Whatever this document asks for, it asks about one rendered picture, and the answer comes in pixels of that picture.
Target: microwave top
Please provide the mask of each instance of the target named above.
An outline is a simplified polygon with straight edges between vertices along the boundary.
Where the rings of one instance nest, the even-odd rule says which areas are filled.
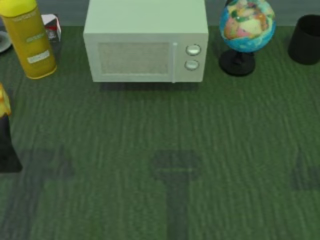
[[[208,34],[205,0],[90,0],[84,34]]]

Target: black mug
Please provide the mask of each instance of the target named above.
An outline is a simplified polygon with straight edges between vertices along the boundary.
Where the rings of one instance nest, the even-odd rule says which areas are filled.
[[[320,15],[305,15],[298,20],[288,54],[292,60],[304,65],[320,61]]]

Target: wall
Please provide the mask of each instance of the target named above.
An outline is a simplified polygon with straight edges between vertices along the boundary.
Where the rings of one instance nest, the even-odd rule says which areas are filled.
[[[63,26],[83,26],[85,24],[89,0],[37,1],[41,13],[58,14]],[[268,1],[275,11],[277,24],[280,26],[293,26],[296,24],[298,18],[305,14],[320,14],[320,0]],[[209,25],[218,25],[220,13],[224,5],[225,0],[207,0],[206,9]]]

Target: microwave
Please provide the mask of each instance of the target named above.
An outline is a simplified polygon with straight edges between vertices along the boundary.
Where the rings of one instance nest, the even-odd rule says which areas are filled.
[[[90,0],[83,39],[93,82],[201,82],[204,0]]]

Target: black stand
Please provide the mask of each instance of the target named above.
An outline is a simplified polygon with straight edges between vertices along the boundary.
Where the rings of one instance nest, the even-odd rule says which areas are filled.
[[[225,73],[231,76],[244,77],[255,70],[256,61],[253,53],[228,50],[220,56],[219,65]]]
[[[0,174],[19,173],[22,165],[12,145],[9,117],[0,117]]]

